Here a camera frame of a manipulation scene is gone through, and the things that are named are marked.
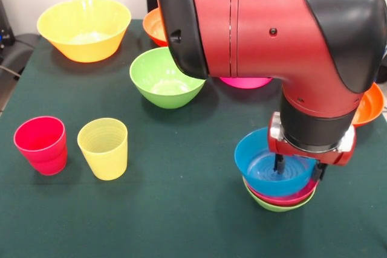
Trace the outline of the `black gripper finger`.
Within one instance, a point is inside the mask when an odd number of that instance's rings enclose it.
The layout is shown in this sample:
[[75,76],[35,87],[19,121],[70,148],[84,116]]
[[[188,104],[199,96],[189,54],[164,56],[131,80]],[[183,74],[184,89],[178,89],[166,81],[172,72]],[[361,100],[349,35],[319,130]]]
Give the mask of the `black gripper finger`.
[[316,163],[313,169],[313,181],[319,182],[324,178],[327,165],[324,163]]
[[275,164],[274,164],[273,170],[277,174],[283,174],[284,173],[284,170],[285,170],[285,160],[284,160],[284,156],[283,155],[278,154],[278,153],[275,154]]

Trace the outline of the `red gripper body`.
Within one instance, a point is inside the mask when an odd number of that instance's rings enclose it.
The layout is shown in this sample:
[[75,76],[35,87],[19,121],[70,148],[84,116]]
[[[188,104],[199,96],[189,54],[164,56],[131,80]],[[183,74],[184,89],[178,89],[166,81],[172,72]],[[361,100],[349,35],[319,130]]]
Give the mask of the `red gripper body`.
[[350,125],[339,142],[328,149],[323,147],[320,149],[302,149],[285,137],[280,112],[274,112],[268,126],[267,141],[268,148],[273,153],[313,158],[327,165],[345,166],[351,159],[356,147],[356,129],[353,125]]

